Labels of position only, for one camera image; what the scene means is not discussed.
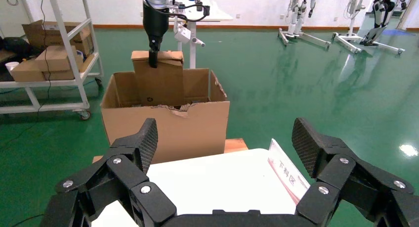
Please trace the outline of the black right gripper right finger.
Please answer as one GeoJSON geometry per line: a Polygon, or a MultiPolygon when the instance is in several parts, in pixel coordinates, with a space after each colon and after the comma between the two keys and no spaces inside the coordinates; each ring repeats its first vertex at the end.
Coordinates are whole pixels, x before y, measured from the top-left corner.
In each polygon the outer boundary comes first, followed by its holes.
{"type": "Polygon", "coordinates": [[[408,181],[362,160],[342,139],[317,132],[304,118],[294,121],[292,144],[314,179],[297,216],[325,227],[346,201],[376,227],[418,226],[419,198],[408,181]]]}

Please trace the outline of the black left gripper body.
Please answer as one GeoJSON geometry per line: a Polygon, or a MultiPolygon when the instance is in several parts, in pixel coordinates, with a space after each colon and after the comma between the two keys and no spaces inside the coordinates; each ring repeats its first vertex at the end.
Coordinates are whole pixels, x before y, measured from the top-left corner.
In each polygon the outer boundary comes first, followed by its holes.
{"type": "Polygon", "coordinates": [[[151,51],[159,51],[164,34],[168,30],[168,8],[152,9],[146,3],[143,5],[143,26],[148,35],[151,51]]]}

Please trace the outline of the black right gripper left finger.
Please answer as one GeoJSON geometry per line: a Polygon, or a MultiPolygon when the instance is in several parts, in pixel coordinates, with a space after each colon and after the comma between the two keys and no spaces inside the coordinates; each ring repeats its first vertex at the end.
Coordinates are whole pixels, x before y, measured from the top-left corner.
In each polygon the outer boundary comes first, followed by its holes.
{"type": "Polygon", "coordinates": [[[176,206],[147,177],[158,144],[157,122],[113,142],[97,162],[56,184],[42,227],[89,227],[106,206],[119,202],[141,227],[161,227],[177,215],[176,206]]]}

